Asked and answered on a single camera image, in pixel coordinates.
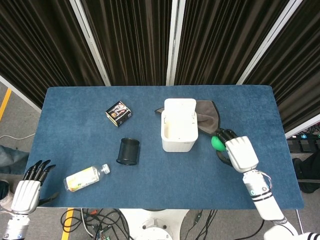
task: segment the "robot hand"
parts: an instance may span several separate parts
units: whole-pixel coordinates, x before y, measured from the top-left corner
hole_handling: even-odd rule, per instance
[[[37,206],[48,203],[58,196],[58,193],[55,193],[49,198],[39,200],[41,186],[48,172],[56,166],[50,165],[45,169],[49,163],[50,160],[38,161],[27,170],[23,180],[18,183],[11,205],[13,217],[7,224],[4,240],[25,239],[30,223],[28,215],[34,212]]]
[[[261,218],[275,225],[264,234],[265,240],[315,240],[320,236],[310,232],[298,235],[297,230],[283,215],[272,194],[271,178],[256,169],[259,160],[247,136],[237,136],[230,129],[218,129],[211,144],[224,164],[243,174],[243,183]],[[227,152],[229,158],[222,154],[223,151]]]

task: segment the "white plastic container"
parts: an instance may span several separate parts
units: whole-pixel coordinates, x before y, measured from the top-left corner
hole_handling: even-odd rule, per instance
[[[99,182],[108,173],[110,173],[108,164],[103,164],[102,166],[91,166],[67,176],[63,180],[63,183],[66,190],[75,192],[86,186]]]
[[[168,98],[161,113],[162,148],[166,152],[189,152],[198,139],[196,100]]]

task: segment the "blue tablecloth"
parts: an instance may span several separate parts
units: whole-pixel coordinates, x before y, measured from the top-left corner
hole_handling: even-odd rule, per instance
[[[167,98],[214,101],[220,127],[251,140],[257,168],[271,176],[279,206],[303,207],[272,89],[262,85],[49,88],[27,164],[47,159],[56,164],[41,191],[42,197],[60,192],[49,206],[253,209],[243,175],[217,158],[208,135],[199,132],[190,152],[163,151],[161,116],[155,110]],[[119,100],[132,117],[118,128],[105,111]],[[140,141],[138,165],[116,162],[125,137]],[[65,177],[105,163],[111,172],[103,180],[76,192],[65,190]]]

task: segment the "black cup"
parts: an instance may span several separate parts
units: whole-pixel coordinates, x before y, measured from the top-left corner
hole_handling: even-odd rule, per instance
[[[138,140],[122,138],[117,162],[123,165],[136,165],[138,163]]]

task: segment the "metal pole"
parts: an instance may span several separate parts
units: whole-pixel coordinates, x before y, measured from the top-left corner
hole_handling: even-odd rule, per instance
[[[302,226],[302,222],[301,222],[299,210],[296,209],[296,210],[295,210],[295,213],[296,213],[296,217],[298,218],[298,222],[299,222],[301,234],[304,234],[304,233],[305,233],[305,231],[304,231],[304,226]]]

